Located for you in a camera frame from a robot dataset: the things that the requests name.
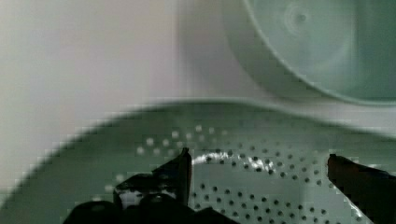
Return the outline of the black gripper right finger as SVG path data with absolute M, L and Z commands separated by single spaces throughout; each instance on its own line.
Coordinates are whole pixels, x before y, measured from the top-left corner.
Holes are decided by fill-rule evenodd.
M 395 224 L 396 182 L 390 173 L 331 154 L 329 180 L 374 224 Z

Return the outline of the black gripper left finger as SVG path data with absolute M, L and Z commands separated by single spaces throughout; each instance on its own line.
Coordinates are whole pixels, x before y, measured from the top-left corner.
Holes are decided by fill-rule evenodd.
M 63 224 L 238 224 L 211 207 L 188 206 L 191 155 L 179 155 L 149 174 L 129 177 L 113 189 L 113 200 L 81 203 Z

